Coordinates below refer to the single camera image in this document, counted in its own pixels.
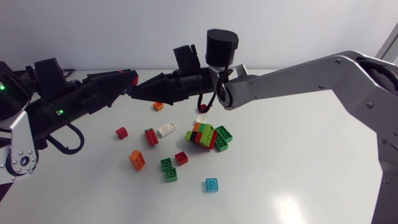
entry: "transparent blue lego brick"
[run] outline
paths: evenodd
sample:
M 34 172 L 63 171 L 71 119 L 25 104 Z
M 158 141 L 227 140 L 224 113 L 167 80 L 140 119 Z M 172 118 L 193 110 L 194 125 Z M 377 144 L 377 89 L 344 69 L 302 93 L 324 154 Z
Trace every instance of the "transparent blue lego brick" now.
M 206 179 L 206 191 L 207 192 L 217 192 L 218 191 L 217 178 Z

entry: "white lego brick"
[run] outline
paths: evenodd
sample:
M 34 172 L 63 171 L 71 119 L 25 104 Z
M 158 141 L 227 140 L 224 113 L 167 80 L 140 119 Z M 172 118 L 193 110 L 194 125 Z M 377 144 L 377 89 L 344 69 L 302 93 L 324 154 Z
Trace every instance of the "white lego brick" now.
M 177 125 L 170 121 L 169 123 L 163 125 L 162 127 L 158 128 L 157 131 L 159 132 L 160 136 L 164 137 L 177 129 Z
M 206 122 L 206 118 L 202 117 L 202 116 L 199 116 L 198 119 L 197 119 L 197 122 L 204 124 Z

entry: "screw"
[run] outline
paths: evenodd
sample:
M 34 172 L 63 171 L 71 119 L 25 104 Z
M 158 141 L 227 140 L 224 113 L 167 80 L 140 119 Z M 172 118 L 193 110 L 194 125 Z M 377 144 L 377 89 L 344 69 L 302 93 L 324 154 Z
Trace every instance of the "screw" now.
M 370 102 L 366 103 L 366 107 L 369 108 L 369 109 L 372 108 L 373 107 L 373 103 L 370 103 Z

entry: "black cable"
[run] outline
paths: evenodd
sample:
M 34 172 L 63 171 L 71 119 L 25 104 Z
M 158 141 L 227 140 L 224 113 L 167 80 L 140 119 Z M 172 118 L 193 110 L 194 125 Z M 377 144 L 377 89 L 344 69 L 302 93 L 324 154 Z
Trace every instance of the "black cable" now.
M 377 72 L 385 75 L 394 84 L 395 89 L 398 90 L 398 75 L 387 66 L 368 60 L 358 60 L 358 63 L 363 67 L 375 69 Z
M 73 68 L 71 68 L 71 69 L 62 69 L 62 72 L 63 73 L 65 73 L 65 72 L 68 72 L 66 75 L 65 75 L 65 78 L 68 78 L 73 72 L 75 72 L 76 71 L 76 69 L 73 69 Z
M 72 131 L 74 131 L 80 138 L 80 145 L 79 147 L 77 147 L 76 149 L 69 149 L 69 147 L 65 147 L 63 146 L 60 142 L 58 142 L 55 138 L 53 138 L 51 135 L 48 135 L 46 137 L 46 139 L 51 142 L 51 144 L 53 144 L 59 151 L 61 151 L 62 153 L 66 154 L 66 155 L 73 155 L 75 153 L 77 153 L 78 151 L 80 151 L 80 149 L 83 148 L 83 146 L 85 145 L 85 137 L 83 136 L 83 133 L 81 133 L 81 131 L 76 128 L 74 125 L 72 124 L 67 124 L 67 126 L 72 129 Z
M 201 100 L 202 100 L 202 98 L 203 98 L 203 94 L 200 94 L 200 95 L 199 95 L 198 104 L 197 104 L 197 107 L 198 107 L 198 111 L 199 111 L 199 112 L 201 112 L 201 113 L 206 113 L 207 111 L 209 111 L 209 110 L 210 110 L 210 107 L 212 106 L 212 104 L 213 104 L 213 102 L 214 102 L 214 99 L 216 98 L 216 95 L 218 95 L 218 97 L 220 97 L 222 101 L 225 101 L 225 97 L 224 97 L 223 95 L 221 95 L 221 85 L 223 84 L 223 82 L 224 82 L 226 76 L 232 73 L 232 70 L 228 70 L 229 63 L 230 63 L 230 61 L 231 61 L 231 56 L 232 56 L 232 54 L 233 54 L 233 52 L 231 52 L 230 55 L 229 55 L 228 62 L 227 62 L 227 64 L 225 65 L 224 72 L 223 72 L 223 73 L 221 74 L 221 76 L 218 78 L 217 85 L 216 85 L 216 91 L 215 91 L 215 93 L 213 93 L 213 96 L 211 97 L 211 100 L 210 100 L 210 102 L 207 104 L 207 106 L 206 106 L 205 109 L 202 109 L 202 108 L 201 108 Z M 229 96 L 229 105 L 228 105 L 228 106 L 231 106 L 231 104 L 232 104 L 232 99 L 231 99 L 231 96 Z

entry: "white table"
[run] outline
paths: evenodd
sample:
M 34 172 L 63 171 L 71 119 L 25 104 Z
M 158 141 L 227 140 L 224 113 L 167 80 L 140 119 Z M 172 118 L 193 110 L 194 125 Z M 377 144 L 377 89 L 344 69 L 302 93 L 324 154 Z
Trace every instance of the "white table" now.
M 142 83 L 164 71 L 137 72 Z M 112 108 L 74 121 L 85 134 L 83 150 L 72 156 L 53 146 L 41 151 L 32 176 L 0 203 L 0 223 L 371 222 L 382 175 L 376 134 L 332 91 L 252 101 L 232 111 L 215 101 L 203 115 L 233 135 L 223 152 L 184 140 L 199 116 L 197 96 L 160 112 L 152 104 L 121 96 Z M 144 130 L 169 121 L 178 129 L 149 147 Z M 122 126 L 129 136 L 119 140 L 115 130 Z M 78 145 L 67 128 L 53 136 Z M 135 149 L 146 160 L 140 172 L 128 159 Z M 189 157 L 181 167 L 174 159 L 180 151 Z M 165 182 L 160 160 L 166 157 L 177 166 L 176 182 Z M 219 192 L 203 191 L 210 177 L 218 179 Z

